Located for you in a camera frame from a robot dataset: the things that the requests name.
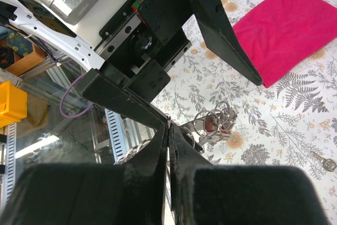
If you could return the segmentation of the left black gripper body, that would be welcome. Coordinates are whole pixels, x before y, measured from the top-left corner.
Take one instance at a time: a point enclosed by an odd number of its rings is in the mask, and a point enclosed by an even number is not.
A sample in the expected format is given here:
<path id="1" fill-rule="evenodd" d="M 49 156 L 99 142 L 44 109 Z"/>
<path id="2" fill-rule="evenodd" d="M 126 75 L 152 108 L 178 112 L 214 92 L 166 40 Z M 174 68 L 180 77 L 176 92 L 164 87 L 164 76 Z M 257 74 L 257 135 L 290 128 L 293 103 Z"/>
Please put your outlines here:
<path id="1" fill-rule="evenodd" d="M 187 0 L 126 0 L 103 26 L 95 48 L 100 72 L 151 102 L 170 82 L 167 72 L 191 46 L 182 29 Z"/>

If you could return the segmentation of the red key tag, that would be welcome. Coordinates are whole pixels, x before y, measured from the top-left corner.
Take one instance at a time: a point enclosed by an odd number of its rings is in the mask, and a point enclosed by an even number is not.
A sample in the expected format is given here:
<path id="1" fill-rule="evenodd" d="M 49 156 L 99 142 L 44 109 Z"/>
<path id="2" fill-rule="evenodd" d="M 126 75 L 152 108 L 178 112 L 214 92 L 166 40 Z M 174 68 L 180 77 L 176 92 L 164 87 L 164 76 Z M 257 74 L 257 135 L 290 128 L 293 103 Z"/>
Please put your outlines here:
<path id="1" fill-rule="evenodd" d="M 204 129 L 206 130 L 206 132 L 214 132 L 216 130 L 220 130 L 223 134 L 229 134 L 229 131 L 225 130 L 221 123 L 211 117 L 206 118 L 204 123 Z"/>

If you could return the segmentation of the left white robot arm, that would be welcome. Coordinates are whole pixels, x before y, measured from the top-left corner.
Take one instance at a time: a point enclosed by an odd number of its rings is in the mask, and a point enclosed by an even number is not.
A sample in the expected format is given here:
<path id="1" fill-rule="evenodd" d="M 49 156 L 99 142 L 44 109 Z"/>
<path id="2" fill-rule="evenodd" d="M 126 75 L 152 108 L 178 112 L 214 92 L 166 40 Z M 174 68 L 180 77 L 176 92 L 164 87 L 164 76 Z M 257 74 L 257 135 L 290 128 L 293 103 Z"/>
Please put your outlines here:
<path id="1" fill-rule="evenodd" d="M 66 54 L 85 70 L 80 96 L 151 128 L 168 123 L 151 105 L 191 43 L 195 16 L 206 47 L 256 85 L 221 0 L 1 0 L 1 23 Z"/>

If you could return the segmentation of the large metal keyring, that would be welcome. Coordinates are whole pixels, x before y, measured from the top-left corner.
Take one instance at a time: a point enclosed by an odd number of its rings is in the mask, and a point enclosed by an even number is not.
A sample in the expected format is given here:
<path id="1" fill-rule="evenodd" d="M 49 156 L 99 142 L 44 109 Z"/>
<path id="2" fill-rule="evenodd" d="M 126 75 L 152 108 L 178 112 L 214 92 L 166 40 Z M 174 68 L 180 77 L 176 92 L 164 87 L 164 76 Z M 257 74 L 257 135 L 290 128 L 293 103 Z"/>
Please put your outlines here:
<path id="1" fill-rule="evenodd" d="M 220 101 L 215 108 L 202 110 L 191 121 L 180 125 L 179 130 L 188 145 L 202 153 L 205 144 L 231 139 L 236 119 L 237 112 L 229 102 Z"/>

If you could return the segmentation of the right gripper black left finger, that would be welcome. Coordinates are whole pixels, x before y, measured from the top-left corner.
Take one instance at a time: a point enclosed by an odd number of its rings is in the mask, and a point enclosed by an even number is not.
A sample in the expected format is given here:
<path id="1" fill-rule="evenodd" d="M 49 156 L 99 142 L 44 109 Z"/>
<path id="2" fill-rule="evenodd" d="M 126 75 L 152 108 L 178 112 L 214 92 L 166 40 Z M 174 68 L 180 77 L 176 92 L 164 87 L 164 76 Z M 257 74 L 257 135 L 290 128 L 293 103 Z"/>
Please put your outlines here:
<path id="1" fill-rule="evenodd" d="M 1 224 L 162 224 L 168 129 L 121 165 L 39 163 L 26 168 Z"/>

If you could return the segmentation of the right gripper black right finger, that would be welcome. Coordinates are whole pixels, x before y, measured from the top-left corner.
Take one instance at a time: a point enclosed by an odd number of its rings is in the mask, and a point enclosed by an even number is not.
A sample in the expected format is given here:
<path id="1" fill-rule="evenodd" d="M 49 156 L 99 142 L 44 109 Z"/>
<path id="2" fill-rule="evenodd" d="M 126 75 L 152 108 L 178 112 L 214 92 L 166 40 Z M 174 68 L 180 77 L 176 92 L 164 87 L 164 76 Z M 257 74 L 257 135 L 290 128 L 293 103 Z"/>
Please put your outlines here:
<path id="1" fill-rule="evenodd" d="M 171 209 L 176 224 L 327 224 L 305 173 L 280 165 L 213 165 L 171 125 Z"/>

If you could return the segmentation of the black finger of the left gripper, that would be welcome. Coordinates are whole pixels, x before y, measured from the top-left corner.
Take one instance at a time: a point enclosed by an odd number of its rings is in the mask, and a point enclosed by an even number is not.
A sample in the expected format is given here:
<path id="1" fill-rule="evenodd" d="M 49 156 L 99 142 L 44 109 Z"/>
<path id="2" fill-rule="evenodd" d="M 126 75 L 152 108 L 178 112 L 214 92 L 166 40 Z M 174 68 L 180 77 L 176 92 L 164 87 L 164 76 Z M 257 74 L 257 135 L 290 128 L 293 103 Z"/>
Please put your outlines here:
<path id="1" fill-rule="evenodd" d="M 97 69 L 90 69 L 75 89 L 82 98 L 150 128 L 158 130 L 168 126 L 163 112 L 133 91 L 110 81 Z"/>
<path id="2" fill-rule="evenodd" d="M 189 0 L 207 48 L 259 86 L 262 78 L 239 44 L 221 0 Z"/>

